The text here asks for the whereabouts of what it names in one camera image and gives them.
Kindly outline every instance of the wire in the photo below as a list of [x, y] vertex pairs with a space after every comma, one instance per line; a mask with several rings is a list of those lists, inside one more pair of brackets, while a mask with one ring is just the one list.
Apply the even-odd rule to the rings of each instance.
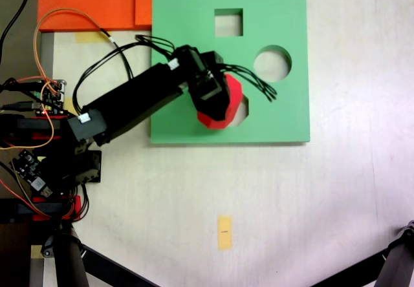
[[136, 46], [145, 46], [145, 47], [150, 47], [153, 48], [154, 50], [156, 50], [157, 52], [161, 53], [163, 56], [165, 56], [167, 59], [171, 58], [171, 52], [169, 52], [166, 49], [160, 48], [158, 46], [156, 46], [155, 44], [153, 44], [151, 41], [148, 40], [143, 40], [140, 37], [137, 37], [136, 39], [138, 40], [136, 43], [128, 43], [126, 45], [121, 46], [119, 49], [113, 50], [110, 53], [108, 53], [106, 56], [104, 56], [102, 59], [100, 59], [99, 61], [97, 61], [95, 64], [91, 65], [80, 77], [78, 83], [75, 86], [75, 89], [73, 91], [73, 95], [72, 95], [72, 103], [73, 106], [76, 110], [76, 112], [78, 114], [81, 113], [82, 109], [79, 106], [78, 103], [78, 89], [80, 88], [80, 85], [85, 81], [85, 79], [87, 77], [89, 77], [94, 71], [96, 71], [97, 69], [99, 69], [103, 64], [107, 63], [110, 59], [113, 59], [116, 55], [118, 55], [119, 53], [122, 53], [123, 51], [136, 47]]
[[[42, 75], [43, 79], [45, 80], [46, 83], [48, 83], [47, 81], [47, 77], [46, 77], [46, 73], [45, 70], [43, 69], [43, 67], [41, 66], [40, 63], [40, 59], [39, 59], [39, 54], [38, 54], [38, 33], [39, 33], [39, 29], [41, 24], [44, 22], [44, 20], [46, 20], [49, 16], [51, 16], [52, 14], [55, 14], [57, 12], [73, 12], [76, 14], [80, 14], [84, 17], [86, 17], [87, 19], [89, 19], [91, 22], [93, 22], [96, 27], [98, 27], [108, 38], [109, 40], [114, 44], [114, 46], [116, 47], [116, 50], [118, 51], [118, 49], [120, 47], [118, 47], [118, 45], [114, 42], [113, 38], [111, 37], [111, 35], [105, 30], [103, 29], [98, 22], [95, 21], [95, 19], [93, 17], [91, 17], [89, 14], [87, 14], [84, 11], [81, 11], [79, 9], [75, 9], [75, 8], [57, 8], [57, 9], [53, 9], [49, 12], [47, 12], [39, 21], [38, 25], [35, 28], [34, 31], [34, 36], [33, 36], [33, 52], [34, 52], [34, 59], [36, 61], [36, 65], [38, 66], [39, 72]], [[125, 56], [122, 56], [122, 60], [124, 61], [124, 65], [125, 68], [127, 70], [127, 75], [128, 75], [128, 80], [131, 80], [133, 78], [133, 72], [131, 69], [131, 66], [129, 65], [127, 59]]]
[[267, 82], [259, 78], [255, 73], [246, 67], [240, 65], [231, 65], [231, 64], [218, 64], [218, 68], [223, 72], [233, 72], [238, 76], [245, 79], [247, 82], [255, 86], [259, 91], [261, 91], [269, 101], [276, 100], [278, 95], [275, 88], [269, 85]]
[[[31, 80], [31, 79], [44, 79], [44, 78], [42, 76], [32, 76], [32, 77], [25, 77], [25, 78], [17, 79], [16, 82], [23, 82], [23, 81]], [[58, 84], [58, 82], [56, 80], [52, 80], [52, 79], [49, 79], [49, 78], [46, 78], [46, 80], [48, 80], [50, 82], [53, 82], [55, 84]]]
[[[24, 81], [24, 80], [26, 80], [26, 79], [29, 79], [30, 77], [28, 77], [28, 78], [22, 78], [22, 79], [19, 79], [19, 81], [20, 82], [22, 82], [22, 81]], [[3, 85], [0, 85], [0, 93], [2, 93], [4, 90], [7, 90], [7, 88], [8, 88], [8, 86], [10, 85], [10, 83], [13, 83], [13, 82], [15, 82], [15, 83], [20, 83], [20, 82], [16, 82], [17, 80], [15, 80], [14, 78], [9, 78], [9, 79], [7, 79], [6, 80], [6, 82], [3, 84]], [[45, 104], [46, 106], [50, 106], [50, 107], [52, 107], [53, 109], [57, 109], [57, 110], [59, 110], [59, 111], [65, 111], [64, 109], [62, 109], [62, 108], [60, 108], [60, 107], [58, 107], [57, 105], [55, 105], [55, 104], [53, 104], [53, 103], [50, 103], [50, 102], [48, 102], [48, 101], [42, 101], [41, 99], [39, 99], [37, 96], [34, 96], [32, 93], [30, 93], [30, 92], [27, 92], [27, 91], [18, 91], [18, 90], [14, 90], [14, 91], [16, 91], [16, 92], [22, 92], [23, 94], [25, 94], [25, 95], [27, 95], [29, 98], [32, 98], [33, 100], [35, 100], [36, 102], [38, 102], [38, 103], [43, 103], [43, 104]]]
[[[41, 89], [41, 92], [40, 92], [40, 98], [41, 98], [41, 100], [43, 99], [43, 91], [45, 90], [45, 88], [46, 88], [47, 85], [48, 85], [48, 83], [45, 83], [45, 85]], [[54, 137], [54, 126], [53, 126], [52, 120], [50, 119], [50, 116], [49, 116], [49, 114], [48, 114], [48, 112], [47, 112], [47, 110], [45, 108], [45, 105], [42, 103], [41, 106], [43, 108], [43, 111], [45, 112], [45, 115], [47, 117], [47, 120], [49, 121], [50, 127], [52, 129], [52, 134], [51, 134], [49, 140], [47, 142], [45, 142], [45, 143], [43, 143], [41, 145], [37, 145], [37, 146], [12, 146], [12, 147], [8, 147], [8, 148], [2, 148], [2, 147], [0, 147], [0, 150], [11, 150], [11, 149], [16, 149], [16, 148], [22, 148], [22, 149], [40, 148], [40, 147], [46, 146], [47, 144], [49, 144], [53, 140], [53, 137]]]
[[20, 180], [19, 180], [19, 176], [17, 175], [17, 171], [16, 171], [16, 168], [14, 167], [14, 163], [13, 163], [13, 159], [12, 159], [12, 157], [10, 156], [10, 161], [11, 161], [11, 163], [12, 163], [12, 167], [13, 167], [13, 170], [14, 170], [14, 174], [15, 174], [15, 176], [16, 176], [16, 180], [17, 180], [17, 183], [19, 184], [19, 187], [20, 187], [20, 190], [22, 190], [22, 192], [23, 192], [23, 194], [25, 195], [25, 197], [26, 197], [26, 199], [27, 199], [27, 202], [29, 202], [30, 204], [32, 204], [32, 209], [35, 209], [36, 210], [36, 212], [38, 213], [38, 214], [40, 214], [40, 215], [43, 215], [43, 216], [45, 216], [45, 217], [49, 217], [50, 218], [50, 216], [49, 215], [46, 215], [44, 212], [42, 212], [40, 209], [38, 209], [33, 203], [32, 203], [32, 201], [31, 201], [31, 199], [28, 197], [28, 195], [27, 195], [27, 193], [26, 193], [26, 190], [23, 188], [23, 186], [21, 185], [21, 182], [20, 182]]
[[74, 221], [81, 221], [82, 219], [84, 219], [86, 217], [86, 215], [88, 214], [88, 211], [89, 211], [89, 197], [88, 197], [88, 193], [87, 193], [87, 190], [86, 190], [86, 185], [82, 184], [81, 187], [82, 187], [82, 191], [83, 191], [83, 204], [82, 204], [82, 207], [81, 207], [77, 217], [74, 219]]
[[[113, 37], [105, 29], [101, 28], [100, 30], [101, 30], [101, 32], [103, 32], [108, 37], [108, 39], [111, 41], [111, 43], [114, 44], [115, 48], [119, 49], [119, 46], [115, 42]], [[122, 61], [124, 62], [125, 69], [127, 71], [128, 80], [132, 80], [132, 78], [134, 78], [134, 73], [131, 69], [131, 66], [129, 65], [129, 62], [128, 62], [127, 58], [125, 57], [125, 54], [121, 52], [120, 55], [121, 55]]]
[[7, 27], [5, 28], [4, 32], [1, 34], [1, 37], [0, 37], [0, 65], [1, 65], [1, 58], [3, 56], [3, 43], [6, 39], [6, 35], [7, 35], [8, 31], [12, 28], [13, 24], [18, 19], [18, 17], [20, 16], [23, 9], [25, 8], [26, 3], [27, 3], [27, 0], [23, 0], [23, 2], [20, 5], [19, 10], [16, 12], [16, 14], [12, 18], [12, 20], [9, 22], [9, 24], [7, 24]]

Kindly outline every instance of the hexagonal hole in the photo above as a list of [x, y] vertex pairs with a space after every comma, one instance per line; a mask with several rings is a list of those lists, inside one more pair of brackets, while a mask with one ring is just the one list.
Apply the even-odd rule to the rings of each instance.
[[229, 124], [229, 127], [238, 127], [241, 125], [248, 116], [248, 98], [243, 96], [243, 100], [240, 103], [240, 106], [234, 116], [233, 121]]

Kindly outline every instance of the square hole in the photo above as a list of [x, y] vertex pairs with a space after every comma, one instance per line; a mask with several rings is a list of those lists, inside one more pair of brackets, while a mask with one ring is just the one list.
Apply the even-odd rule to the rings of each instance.
[[215, 36], [243, 36], [243, 9], [215, 9]]

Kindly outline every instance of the circular hole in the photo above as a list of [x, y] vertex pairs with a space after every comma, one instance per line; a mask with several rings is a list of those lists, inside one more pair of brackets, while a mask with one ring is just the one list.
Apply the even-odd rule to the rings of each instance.
[[267, 82], [277, 82], [289, 75], [292, 58], [286, 49], [279, 46], [267, 46], [259, 51], [254, 60], [256, 74]]

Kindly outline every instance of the gray floor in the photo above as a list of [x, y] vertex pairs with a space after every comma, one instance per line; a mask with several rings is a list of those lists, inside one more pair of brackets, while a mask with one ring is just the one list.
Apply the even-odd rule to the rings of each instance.
[[[0, 34], [13, 18], [22, 0], [0, 0]], [[9, 31], [3, 46], [3, 59], [0, 65], [0, 83], [9, 77], [20, 78], [38, 74], [32, 50], [33, 31], [36, 27], [37, 0], [28, 0], [27, 5]], [[26, 100], [24, 95], [3, 92], [0, 103]], [[2, 162], [8, 162], [5, 153], [0, 154]], [[11, 177], [0, 169], [0, 178], [17, 190]], [[0, 198], [12, 195], [0, 187]], [[0, 224], [0, 276], [2, 286], [28, 286], [28, 265], [30, 246], [28, 245], [28, 223]]]

